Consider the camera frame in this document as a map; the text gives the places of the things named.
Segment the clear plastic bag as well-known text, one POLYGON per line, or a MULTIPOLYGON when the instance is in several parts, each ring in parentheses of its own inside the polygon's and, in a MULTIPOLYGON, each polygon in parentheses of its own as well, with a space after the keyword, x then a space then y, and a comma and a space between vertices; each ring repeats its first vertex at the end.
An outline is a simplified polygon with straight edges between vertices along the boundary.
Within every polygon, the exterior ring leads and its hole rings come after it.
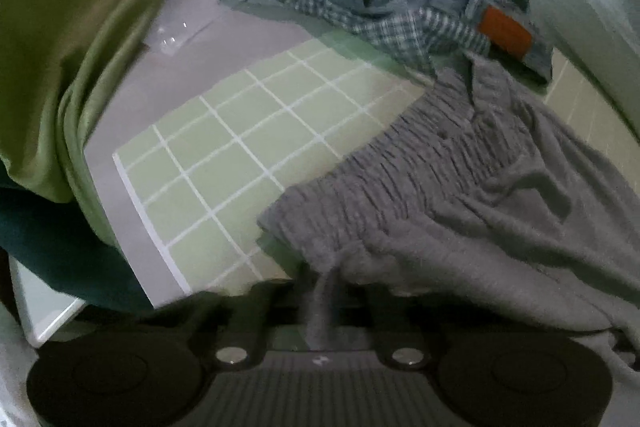
POLYGON ((213 20, 217 0, 164 0, 143 39, 155 53, 175 55, 213 20))

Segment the blue plaid shirt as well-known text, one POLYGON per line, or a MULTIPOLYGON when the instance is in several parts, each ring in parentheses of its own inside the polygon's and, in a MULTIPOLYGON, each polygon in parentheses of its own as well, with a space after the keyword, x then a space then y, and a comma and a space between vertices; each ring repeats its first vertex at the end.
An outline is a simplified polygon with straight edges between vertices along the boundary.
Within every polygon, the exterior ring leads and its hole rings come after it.
POLYGON ((431 72, 434 58, 462 52, 486 56, 489 39, 460 17, 433 8, 360 15, 331 0, 267 0, 318 18, 360 38, 411 69, 431 72))

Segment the green grid cutting mat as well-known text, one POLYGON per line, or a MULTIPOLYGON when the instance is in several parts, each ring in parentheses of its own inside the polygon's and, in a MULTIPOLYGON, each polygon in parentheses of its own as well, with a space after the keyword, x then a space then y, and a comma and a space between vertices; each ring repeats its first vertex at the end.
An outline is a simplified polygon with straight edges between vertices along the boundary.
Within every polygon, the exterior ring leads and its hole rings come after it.
POLYGON ((152 303, 285 277, 259 213, 385 129, 429 82, 331 31, 216 82, 119 147, 152 303))

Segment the olive green curtain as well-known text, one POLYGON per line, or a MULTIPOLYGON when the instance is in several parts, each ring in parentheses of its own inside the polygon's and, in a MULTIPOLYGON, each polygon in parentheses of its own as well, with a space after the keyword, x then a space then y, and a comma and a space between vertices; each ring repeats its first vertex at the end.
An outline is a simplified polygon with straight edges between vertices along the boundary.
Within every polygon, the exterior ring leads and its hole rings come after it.
POLYGON ((1 0, 1 160, 18 185, 77 202, 115 236, 84 150, 164 0, 1 0))

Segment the grey sweatpants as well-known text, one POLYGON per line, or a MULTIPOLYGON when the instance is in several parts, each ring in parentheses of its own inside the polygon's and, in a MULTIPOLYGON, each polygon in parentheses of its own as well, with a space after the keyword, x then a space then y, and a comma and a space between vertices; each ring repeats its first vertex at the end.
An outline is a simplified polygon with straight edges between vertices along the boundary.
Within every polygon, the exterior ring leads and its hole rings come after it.
POLYGON ((508 317, 582 334, 616 384, 639 386, 639 199, 499 63, 465 57, 390 127, 320 178, 289 187, 259 225, 320 281, 412 296, 442 291, 508 317))

